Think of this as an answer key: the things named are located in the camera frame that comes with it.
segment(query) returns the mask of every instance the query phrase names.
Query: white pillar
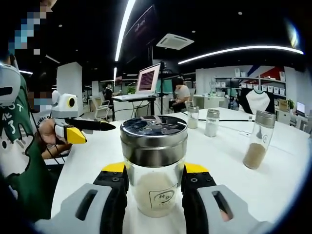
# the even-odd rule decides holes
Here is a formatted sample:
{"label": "white pillar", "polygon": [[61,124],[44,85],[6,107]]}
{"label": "white pillar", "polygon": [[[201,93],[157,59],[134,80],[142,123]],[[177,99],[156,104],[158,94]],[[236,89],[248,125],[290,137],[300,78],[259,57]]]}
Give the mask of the white pillar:
{"label": "white pillar", "polygon": [[196,94],[204,94],[210,92],[206,89],[205,69],[196,69]]}
{"label": "white pillar", "polygon": [[98,97],[99,96],[99,88],[98,88],[98,80],[92,81],[92,96]]}
{"label": "white pillar", "polygon": [[77,96],[78,115],[83,114],[82,106],[82,67],[77,62],[72,62],[58,67],[57,91],[61,94]]}

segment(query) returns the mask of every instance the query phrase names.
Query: computer monitor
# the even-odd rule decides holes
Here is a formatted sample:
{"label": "computer monitor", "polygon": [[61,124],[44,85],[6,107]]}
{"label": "computer monitor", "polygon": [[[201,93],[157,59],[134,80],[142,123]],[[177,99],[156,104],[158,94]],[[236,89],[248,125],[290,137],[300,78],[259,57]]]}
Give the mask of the computer monitor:
{"label": "computer monitor", "polygon": [[141,70],[138,74],[136,94],[155,93],[160,63]]}
{"label": "computer monitor", "polygon": [[297,102],[297,109],[296,109],[297,114],[299,115],[304,115],[305,114],[305,106],[301,102]]}

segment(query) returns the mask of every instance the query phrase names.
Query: silver jar lid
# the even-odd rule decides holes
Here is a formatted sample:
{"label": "silver jar lid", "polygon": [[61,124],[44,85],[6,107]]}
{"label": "silver jar lid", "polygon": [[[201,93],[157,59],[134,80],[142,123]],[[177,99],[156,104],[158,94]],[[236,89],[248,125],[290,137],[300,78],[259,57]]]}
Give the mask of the silver jar lid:
{"label": "silver jar lid", "polygon": [[187,124],[170,116],[133,118],[120,126],[120,138],[123,155],[131,163],[164,167],[184,157]]}
{"label": "silver jar lid", "polygon": [[207,117],[209,117],[209,118],[219,118],[220,117],[220,112],[218,110],[215,110],[215,109],[208,109]]}
{"label": "silver jar lid", "polygon": [[266,128],[274,128],[275,115],[269,112],[257,111],[255,115],[255,122]]}
{"label": "silver jar lid", "polygon": [[187,108],[187,111],[190,113],[198,113],[199,112],[199,107],[198,106],[189,106]]}

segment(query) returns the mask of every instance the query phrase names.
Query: cartoon print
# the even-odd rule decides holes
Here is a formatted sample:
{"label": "cartoon print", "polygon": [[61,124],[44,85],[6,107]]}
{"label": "cartoon print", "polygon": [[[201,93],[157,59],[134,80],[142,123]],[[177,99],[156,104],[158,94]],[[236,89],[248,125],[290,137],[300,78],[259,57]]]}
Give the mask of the cartoon print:
{"label": "cartoon print", "polygon": [[13,141],[7,137],[5,130],[0,136],[0,165],[2,174],[7,177],[11,174],[22,174],[29,164],[26,150],[33,141],[33,136],[27,136],[22,125],[19,125],[20,138]]}

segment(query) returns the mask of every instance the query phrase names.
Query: monitor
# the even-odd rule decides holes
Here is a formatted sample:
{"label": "monitor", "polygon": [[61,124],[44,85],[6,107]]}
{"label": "monitor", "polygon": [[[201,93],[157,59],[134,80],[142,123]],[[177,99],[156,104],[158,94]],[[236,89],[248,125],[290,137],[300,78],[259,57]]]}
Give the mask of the monitor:
{"label": "monitor", "polygon": [[155,93],[160,63],[141,70],[138,74],[136,94]]}
{"label": "monitor", "polygon": [[[160,80],[157,81],[156,85],[156,92],[160,93]],[[172,88],[172,80],[171,79],[164,79],[162,84],[162,91],[163,93],[173,93]]]}
{"label": "monitor", "polygon": [[304,106],[303,103],[297,102],[297,109],[296,109],[296,112],[297,112],[297,113],[300,113],[300,114],[304,114],[304,113],[305,113],[305,106]]}

